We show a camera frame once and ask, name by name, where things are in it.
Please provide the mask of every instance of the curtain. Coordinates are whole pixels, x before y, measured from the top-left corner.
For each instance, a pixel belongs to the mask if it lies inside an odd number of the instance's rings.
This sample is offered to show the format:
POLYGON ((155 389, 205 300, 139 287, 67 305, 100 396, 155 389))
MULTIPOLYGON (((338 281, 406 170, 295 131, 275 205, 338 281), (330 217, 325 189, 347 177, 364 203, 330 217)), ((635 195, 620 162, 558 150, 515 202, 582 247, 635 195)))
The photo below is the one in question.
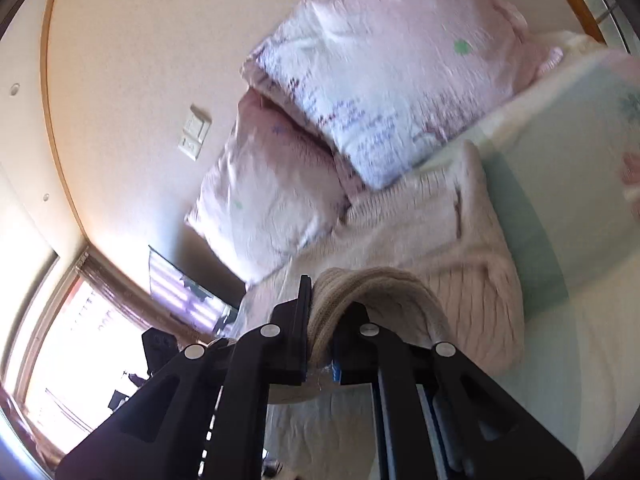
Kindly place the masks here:
POLYGON ((121 272, 103 261, 95 248, 78 260, 76 270, 94 290, 109 301, 118 312, 142 330, 150 327, 176 336, 182 346, 198 340, 210 342, 210 335, 199 333, 157 304, 144 290, 130 282, 121 272))

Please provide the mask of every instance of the pillow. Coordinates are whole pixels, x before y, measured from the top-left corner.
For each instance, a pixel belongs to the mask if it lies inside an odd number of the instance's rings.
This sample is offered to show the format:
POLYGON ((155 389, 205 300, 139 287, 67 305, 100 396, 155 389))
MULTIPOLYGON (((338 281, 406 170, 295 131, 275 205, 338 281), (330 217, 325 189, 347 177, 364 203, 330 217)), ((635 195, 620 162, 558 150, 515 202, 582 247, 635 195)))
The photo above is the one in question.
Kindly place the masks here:
POLYGON ((254 284, 329 232, 347 205, 331 153, 250 89, 185 220, 254 284))
POLYGON ((241 73, 380 189, 559 62, 526 37, 502 0, 302 0, 241 73))

